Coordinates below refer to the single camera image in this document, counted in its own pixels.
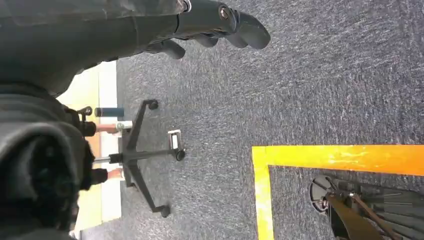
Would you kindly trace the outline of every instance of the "yellow floor marking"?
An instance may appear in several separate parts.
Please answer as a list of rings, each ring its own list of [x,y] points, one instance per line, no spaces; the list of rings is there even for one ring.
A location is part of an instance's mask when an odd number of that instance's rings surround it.
[[[269,166],[424,176],[424,145],[254,146],[259,240],[274,240]]]

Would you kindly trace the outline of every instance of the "gray carpet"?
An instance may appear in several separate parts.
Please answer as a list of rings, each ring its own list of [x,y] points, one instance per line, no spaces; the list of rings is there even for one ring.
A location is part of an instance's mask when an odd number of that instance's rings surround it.
[[[268,28],[264,50],[183,42],[181,60],[140,54],[117,65],[119,104],[146,113],[140,149],[166,147],[180,129],[187,157],[140,164],[157,204],[122,190],[123,218],[83,231],[84,240],[256,240],[251,147],[424,144],[424,5],[421,0],[227,2]],[[319,169],[272,167],[276,240],[332,239],[307,201]],[[422,177],[334,172],[341,178],[418,190]]]

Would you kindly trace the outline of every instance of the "person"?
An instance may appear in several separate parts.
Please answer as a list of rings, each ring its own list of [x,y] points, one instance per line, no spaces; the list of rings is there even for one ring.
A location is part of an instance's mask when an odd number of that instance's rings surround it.
[[[96,124],[96,133],[106,132],[108,134],[116,134],[119,132],[116,124]],[[118,167],[111,171],[108,171],[105,168],[93,168],[91,171],[91,184],[102,184],[107,180],[111,179],[122,179],[123,170]]]

